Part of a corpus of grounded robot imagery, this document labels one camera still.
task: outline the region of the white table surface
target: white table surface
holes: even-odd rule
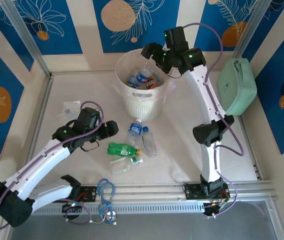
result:
[[[213,86],[216,86],[218,75],[219,72],[211,73]],[[111,85],[113,77],[114,72],[111,71],[54,77],[35,154],[43,149],[51,139],[51,135],[61,126],[56,116],[62,113],[64,102],[88,100],[97,102],[104,110],[104,121],[116,121],[119,132],[116,136],[100,141],[100,147],[91,152],[77,149],[59,163],[41,184],[52,183],[66,174],[82,184],[96,184],[101,178],[108,178],[115,184],[199,182],[202,168],[201,149],[193,137],[192,129],[201,124],[201,114],[190,87],[182,78],[175,80],[176,88],[167,96],[162,114],[147,123],[153,133],[158,155],[154,158],[143,155],[144,162],[136,169],[112,175],[109,162],[120,157],[107,154],[108,144],[123,143],[127,130],[134,121],[134,118],[126,113],[121,97]],[[231,181],[257,180],[237,117],[232,128],[243,144],[246,154],[240,157],[221,149],[222,174]],[[222,143],[238,149],[229,131],[224,134]],[[84,145],[86,149],[95,146],[95,143]]]

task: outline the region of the purple cable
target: purple cable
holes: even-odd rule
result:
[[[210,96],[210,98],[211,98],[211,100],[212,100],[212,103],[213,103],[213,105],[214,105],[214,109],[215,109],[215,111],[216,111],[216,114],[217,114],[218,117],[222,120],[222,122],[225,124],[225,126],[227,127],[227,129],[231,132],[232,136],[234,137],[236,143],[238,144],[238,146],[239,146],[239,148],[240,148],[240,150],[241,150],[241,152],[238,152],[238,151],[232,149],[231,147],[225,146],[225,145],[215,145],[215,146],[214,146],[214,164],[215,164],[215,171],[217,172],[217,174],[218,174],[221,178],[223,178],[225,181],[229,182],[229,184],[230,184],[230,185],[234,188],[234,190],[235,190],[235,199],[234,199],[234,201],[232,202],[232,204],[231,204],[227,209],[225,209],[224,211],[215,214],[215,217],[216,217],[216,216],[218,216],[218,215],[220,215],[220,214],[226,212],[226,211],[229,210],[231,207],[233,207],[234,204],[235,204],[235,202],[236,202],[236,200],[237,200],[237,195],[238,195],[237,188],[235,187],[235,185],[234,185],[231,181],[229,181],[226,177],[224,177],[220,172],[217,171],[218,168],[217,168],[217,156],[216,156],[216,155],[217,155],[217,150],[216,150],[216,148],[225,148],[225,149],[228,149],[228,150],[232,151],[233,153],[235,153],[235,154],[237,154],[237,155],[239,155],[239,156],[241,156],[241,157],[244,156],[244,148],[243,148],[241,142],[239,141],[238,137],[236,136],[236,134],[235,134],[234,131],[232,130],[231,126],[225,121],[225,119],[223,118],[223,116],[219,113],[218,106],[217,106],[217,104],[216,104],[216,102],[215,102],[215,100],[214,100],[213,94],[212,94],[212,92],[211,92],[211,90],[210,90],[210,88],[209,88],[209,86],[208,86],[208,84],[207,84],[207,82],[208,82],[208,77],[209,77],[210,72],[214,69],[214,67],[216,66],[216,64],[221,60],[222,55],[223,55],[223,42],[222,42],[222,40],[221,40],[221,37],[218,35],[218,33],[217,33],[211,26],[208,26],[208,25],[206,25],[206,24],[204,24],[204,23],[194,22],[194,23],[190,23],[190,24],[187,24],[187,25],[183,26],[183,28],[187,28],[187,27],[190,27],[190,26],[204,26],[204,27],[208,28],[209,30],[211,30],[211,31],[216,35],[216,37],[217,37],[217,39],[218,39],[218,41],[219,41],[220,49],[221,49],[220,55],[218,56],[218,58],[217,58],[217,60],[214,62],[214,64],[213,64],[210,68],[207,69],[207,72],[206,72],[206,75],[205,75],[205,86],[206,86],[206,90],[207,90],[207,92],[208,92],[208,95]]]
[[[73,201],[73,200],[70,200],[70,199],[66,199],[66,198],[62,198],[60,199],[60,201],[64,201],[64,202],[70,202],[70,203],[74,203],[74,204],[77,204],[79,205],[80,207],[82,207],[85,211],[87,211],[88,213],[88,221],[86,222],[74,222],[74,221],[70,221],[70,220],[67,220],[67,213],[72,209],[71,207],[65,212],[65,220],[68,222],[68,223],[72,223],[72,224],[75,224],[75,225],[84,225],[84,224],[88,224],[90,221],[91,221],[91,212],[90,210],[84,206],[84,204],[81,204],[80,202],[77,202],[77,201]]]
[[[45,155],[49,155],[53,150],[57,149],[58,147],[62,146],[62,145],[65,144],[65,143],[68,143],[68,142],[70,142],[70,141],[73,141],[73,140],[76,140],[76,139],[80,139],[80,138],[86,137],[86,136],[88,136],[88,135],[94,133],[95,131],[97,131],[97,130],[100,128],[100,126],[102,125],[102,123],[103,123],[103,121],[104,121],[104,112],[103,112],[103,109],[101,108],[101,106],[100,106],[99,104],[97,104],[97,103],[94,102],[94,101],[85,101],[85,102],[83,102],[82,105],[81,105],[81,109],[83,108],[83,106],[84,106],[85,104],[94,104],[94,105],[96,105],[96,106],[99,108],[99,110],[101,111],[101,120],[100,120],[100,122],[98,123],[98,125],[96,126],[96,128],[94,128],[92,131],[89,131],[89,132],[87,132],[87,133],[85,133],[85,134],[82,134],[82,135],[79,135],[79,136],[75,136],[75,137],[71,137],[71,138],[69,138],[69,139],[67,139],[67,140],[64,140],[63,142],[61,142],[61,143],[59,143],[59,144],[57,144],[57,145],[51,147],[51,148],[48,149],[47,151],[45,151],[45,152],[44,152]],[[42,160],[43,157],[44,157],[43,155],[39,156],[39,157],[38,157],[34,162],[32,162],[23,172],[21,172],[21,174],[16,178],[16,179],[17,179],[17,182],[18,182],[30,169],[32,169],[32,167],[33,167],[34,165],[36,165],[40,160]],[[0,197],[0,205],[1,205],[2,201],[3,201],[3,199],[5,198],[6,194],[8,193],[8,191],[10,191],[10,190],[12,189],[12,187],[13,187],[17,182],[15,182],[15,181],[12,182],[12,183],[8,186],[8,188],[4,191],[4,193],[3,193],[2,196]],[[7,226],[8,226],[8,223],[5,224],[4,226],[1,226],[1,227],[0,227],[0,230],[4,229],[4,228],[7,227]]]

